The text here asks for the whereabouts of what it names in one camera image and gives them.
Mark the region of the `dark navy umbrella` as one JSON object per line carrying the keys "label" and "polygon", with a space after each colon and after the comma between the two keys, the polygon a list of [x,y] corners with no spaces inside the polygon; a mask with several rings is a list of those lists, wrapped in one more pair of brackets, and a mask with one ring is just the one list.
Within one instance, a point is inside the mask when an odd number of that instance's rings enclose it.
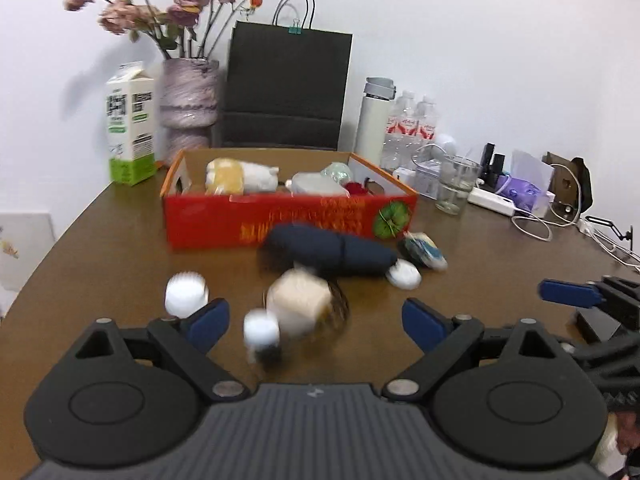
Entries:
{"label": "dark navy umbrella", "polygon": [[331,278],[381,276],[398,261],[393,249],[373,240],[303,223],[274,226],[260,250],[279,266],[302,266]]}

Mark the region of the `yellow white plush toy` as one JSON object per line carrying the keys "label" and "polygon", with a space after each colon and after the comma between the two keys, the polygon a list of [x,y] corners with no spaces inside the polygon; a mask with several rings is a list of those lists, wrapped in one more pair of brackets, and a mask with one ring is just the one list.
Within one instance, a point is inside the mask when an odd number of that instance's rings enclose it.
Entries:
{"label": "yellow white plush toy", "polygon": [[218,157],[206,167],[205,193],[243,195],[276,192],[279,168]]}

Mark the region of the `white translucent plastic container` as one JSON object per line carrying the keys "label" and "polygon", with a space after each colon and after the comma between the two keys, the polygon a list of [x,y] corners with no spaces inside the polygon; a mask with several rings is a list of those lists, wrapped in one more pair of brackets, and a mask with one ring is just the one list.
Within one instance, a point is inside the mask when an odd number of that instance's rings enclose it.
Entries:
{"label": "white translucent plastic container", "polygon": [[293,195],[349,196],[344,186],[320,172],[298,172],[286,181],[285,187]]}

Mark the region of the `white round puck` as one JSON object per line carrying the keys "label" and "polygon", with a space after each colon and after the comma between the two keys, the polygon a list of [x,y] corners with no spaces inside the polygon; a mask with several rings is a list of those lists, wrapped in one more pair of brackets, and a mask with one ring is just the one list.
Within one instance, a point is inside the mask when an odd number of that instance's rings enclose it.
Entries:
{"label": "white round puck", "polygon": [[420,286],[422,275],[418,268],[405,259],[398,259],[386,272],[387,281],[403,290],[413,290]]}

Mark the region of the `blue white crumpled wrapper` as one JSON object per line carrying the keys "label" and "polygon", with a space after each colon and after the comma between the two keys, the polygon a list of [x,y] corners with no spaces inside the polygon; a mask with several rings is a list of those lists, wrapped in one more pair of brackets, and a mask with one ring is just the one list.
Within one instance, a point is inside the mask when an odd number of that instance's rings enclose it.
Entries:
{"label": "blue white crumpled wrapper", "polygon": [[398,243],[398,249],[407,260],[421,268],[429,268],[437,272],[448,269],[448,262],[440,249],[423,232],[405,232]]}

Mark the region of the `white power strip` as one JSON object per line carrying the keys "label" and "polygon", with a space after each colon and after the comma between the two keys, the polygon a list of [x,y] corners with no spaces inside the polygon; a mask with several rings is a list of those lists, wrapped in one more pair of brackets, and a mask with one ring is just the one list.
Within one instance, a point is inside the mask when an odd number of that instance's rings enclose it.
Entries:
{"label": "white power strip", "polygon": [[516,207],[512,200],[502,197],[498,194],[491,193],[481,188],[472,188],[468,197],[468,202],[471,205],[479,206],[497,214],[502,214],[505,217],[513,217]]}

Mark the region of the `purple plastic bag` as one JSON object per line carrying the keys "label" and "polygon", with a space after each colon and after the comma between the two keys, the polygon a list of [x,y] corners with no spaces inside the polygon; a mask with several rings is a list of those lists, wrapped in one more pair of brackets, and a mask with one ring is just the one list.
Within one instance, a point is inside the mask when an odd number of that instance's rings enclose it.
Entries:
{"label": "purple plastic bag", "polygon": [[516,209],[538,217],[544,216],[549,210],[550,197],[547,192],[542,192],[526,180],[511,177],[510,174],[498,177],[495,193],[512,200]]}

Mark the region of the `cream mahjong tile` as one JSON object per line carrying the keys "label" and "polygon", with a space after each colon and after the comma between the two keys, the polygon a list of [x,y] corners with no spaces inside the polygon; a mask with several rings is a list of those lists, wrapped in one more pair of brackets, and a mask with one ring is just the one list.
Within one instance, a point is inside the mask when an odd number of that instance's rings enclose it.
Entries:
{"label": "cream mahjong tile", "polygon": [[326,280],[294,268],[269,287],[266,309],[277,318],[281,332],[295,338],[313,332],[331,302],[332,290]]}

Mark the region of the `orange red cardboard box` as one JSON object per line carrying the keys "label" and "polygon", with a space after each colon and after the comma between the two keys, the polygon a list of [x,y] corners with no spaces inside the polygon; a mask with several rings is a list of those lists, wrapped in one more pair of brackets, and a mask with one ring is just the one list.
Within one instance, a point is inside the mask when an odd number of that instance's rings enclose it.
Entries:
{"label": "orange red cardboard box", "polygon": [[[279,169],[282,182],[299,172],[344,162],[367,190],[351,196],[205,192],[206,166],[222,157]],[[355,153],[302,148],[201,148],[182,151],[168,169],[160,201],[171,248],[257,246],[276,224],[306,223],[371,240],[394,240],[409,229],[418,193]]]}

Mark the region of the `clear glass cup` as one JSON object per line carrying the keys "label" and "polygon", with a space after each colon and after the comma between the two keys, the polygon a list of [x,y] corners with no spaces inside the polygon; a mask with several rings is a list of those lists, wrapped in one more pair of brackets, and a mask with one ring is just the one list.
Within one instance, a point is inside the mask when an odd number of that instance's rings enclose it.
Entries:
{"label": "clear glass cup", "polygon": [[461,214],[479,176],[478,162],[458,155],[446,155],[440,164],[436,207],[452,216]]}

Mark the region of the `plastic water bottle red label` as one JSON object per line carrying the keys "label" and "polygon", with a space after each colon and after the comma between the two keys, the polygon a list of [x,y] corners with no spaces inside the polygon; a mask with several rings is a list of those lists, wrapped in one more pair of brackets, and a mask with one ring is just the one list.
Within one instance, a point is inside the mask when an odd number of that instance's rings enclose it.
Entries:
{"label": "plastic water bottle red label", "polygon": [[386,135],[383,144],[381,167],[392,174],[401,166],[401,150],[405,142],[406,122],[413,118],[414,93],[404,90],[398,96],[386,122]]}
{"label": "plastic water bottle red label", "polygon": [[420,140],[421,144],[433,141],[439,118],[435,100],[424,96],[421,101],[416,103],[413,117],[416,122],[414,136]]}

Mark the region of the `green white milk carton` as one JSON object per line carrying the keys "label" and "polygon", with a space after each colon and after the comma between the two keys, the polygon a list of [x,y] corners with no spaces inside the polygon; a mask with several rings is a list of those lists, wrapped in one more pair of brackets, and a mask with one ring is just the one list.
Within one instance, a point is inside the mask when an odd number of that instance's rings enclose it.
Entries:
{"label": "green white milk carton", "polygon": [[122,64],[106,83],[106,136],[110,175],[136,185],[156,171],[155,81],[142,62]]}

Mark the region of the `pink marbled vase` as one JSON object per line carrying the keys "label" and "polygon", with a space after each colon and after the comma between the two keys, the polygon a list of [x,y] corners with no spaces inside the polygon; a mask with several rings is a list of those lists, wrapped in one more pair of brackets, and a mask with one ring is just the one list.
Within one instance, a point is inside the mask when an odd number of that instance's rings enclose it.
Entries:
{"label": "pink marbled vase", "polygon": [[165,164],[182,150],[208,148],[218,120],[219,62],[173,58],[163,62],[160,125],[166,130]]}

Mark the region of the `white thermos bottle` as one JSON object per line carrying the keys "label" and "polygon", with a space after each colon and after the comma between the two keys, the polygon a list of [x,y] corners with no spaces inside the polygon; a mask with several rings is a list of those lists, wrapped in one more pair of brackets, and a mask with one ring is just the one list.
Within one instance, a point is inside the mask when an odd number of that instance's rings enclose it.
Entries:
{"label": "white thermos bottle", "polygon": [[393,79],[367,78],[360,106],[355,153],[376,166],[382,159],[387,119],[395,96]]}

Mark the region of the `black paper gift bag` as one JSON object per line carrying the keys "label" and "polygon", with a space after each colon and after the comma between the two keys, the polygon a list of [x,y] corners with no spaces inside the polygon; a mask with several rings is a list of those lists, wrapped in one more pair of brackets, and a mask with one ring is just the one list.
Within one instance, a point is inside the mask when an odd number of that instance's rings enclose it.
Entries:
{"label": "black paper gift bag", "polygon": [[316,0],[280,0],[269,24],[234,26],[224,87],[224,148],[335,151],[352,35],[312,27]]}

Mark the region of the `white wall panel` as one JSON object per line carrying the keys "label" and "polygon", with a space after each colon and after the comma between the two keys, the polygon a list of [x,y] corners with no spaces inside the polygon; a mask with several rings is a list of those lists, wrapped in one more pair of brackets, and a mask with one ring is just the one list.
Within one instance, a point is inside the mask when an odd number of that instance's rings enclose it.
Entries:
{"label": "white wall panel", "polygon": [[1,286],[19,292],[55,243],[48,212],[1,214]]}

